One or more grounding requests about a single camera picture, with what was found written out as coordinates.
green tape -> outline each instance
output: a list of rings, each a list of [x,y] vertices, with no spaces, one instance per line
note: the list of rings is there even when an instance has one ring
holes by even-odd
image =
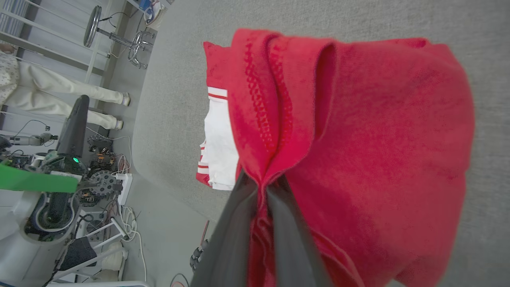
[[[38,174],[0,164],[0,189],[46,193],[74,193],[78,179]]]

white cloth with red stripes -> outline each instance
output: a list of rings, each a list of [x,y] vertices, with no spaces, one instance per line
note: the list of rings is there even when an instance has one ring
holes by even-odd
[[[232,190],[239,161],[228,116],[227,91],[208,87],[209,112],[204,120],[206,140],[200,145],[197,179],[218,190]]]

red stripe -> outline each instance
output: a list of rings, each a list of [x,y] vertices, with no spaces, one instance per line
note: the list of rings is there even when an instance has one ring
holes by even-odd
[[[226,97],[222,97],[222,96],[220,96],[220,95],[216,95],[216,94],[211,94],[211,93],[210,93],[210,94],[209,94],[209,96],[210,96],[210,97],[213,97],[213,98],[218,98],[218,99],[224,99],[224,100],[227,100],[227,98],[226,98]]]

white stand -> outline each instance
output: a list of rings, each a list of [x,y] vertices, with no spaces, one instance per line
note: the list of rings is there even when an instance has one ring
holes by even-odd
[[[89,234],[85,235],[85,237],[89,237],[89,236],[92,236],[96,233],[99,233],[101,231],[103,231],[104,229],[110,227],[110,226],[115,226],[117,228],[117,230],[119,231],[119,233],[103,242],[101,242],[100,244],[96,245],[93,247],[93,249],[98,249],[100,248],[101,246],[109,243],[109,242],[112,242],[113,240],[116,240],[117,238],[120,238],[120,237],[127,237],[128,235],[126,234],[126,232],[124,231],[124,229],[122,227],[120,227],[120,225],[117,223],[117,221],[114,219],[114,218],[111,218],[111,223],[101,227],[100,229],[98,230],[95,230],[95,231],[92,231],[90,232]],[[72,282],[68,282],[68,281],[64,281],[64,280],[61,280],[60,278],[68,275],[68,274],[71,274],[71,273],[77,273],[81,276],[85,276],[85,277],[89,277],[89,278],[93,278],[93,275],[88,275],[88,274],[85,274],[85,273],[81,273],[81,272],[77,272],[79,269],[83,268],[83,267],[86,267],[94,262],[98,262],[99,260],[103,259],[103,258],[106,258],[112,254],[115,254],[117,252],[122,252],[122,264],[120,266],[120,270],[119,270],[119,275],[118,275],[118,280],[119,281],[116,281],[116,282],[89,282],[89,283],[72,283]],[[128,287],[128,286],[143,286],[143,287],[150,287],[147,282],[143,282],[143,281],[122,281],[122,276],[124,274],[124,266],[125,266],[125,261],[126,259],[128,258],[128,251],[122,247],[122,248],[117,248],[117,249],[112,249],[112,250],[107,250],[105,252],[102,252],[102,253],[99,253],[97,255],[96,258],[93,258],[93,259],[90,259],[89,261],[85,261],[81,264],[78,264],[76,266],[74,266],[73,268],[70,268],[70,269],[67,269],[67,270],[64,270],[64,271],[58,271],[57,273],[55,273],[55,275],[53,276],[53,281],[54,282],[57,282],[59,283],[59,286],[63,286],[63,287],[72,287],[72,286],[83,286],[83,287],[86,287],[86,286],[90,286],[90,287],[122,287],[122,286],[125,286],[125,287]]]

white power strip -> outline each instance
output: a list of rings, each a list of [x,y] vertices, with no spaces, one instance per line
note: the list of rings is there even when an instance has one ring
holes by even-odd
[[[128,199],[129,189],[131,188],[131,182],[133,181],[133,174],[121,174],[117,173],[113,175],[117,180],[122,180],[122,191],[120,192],[117,201],[119,205],[125,205]]]

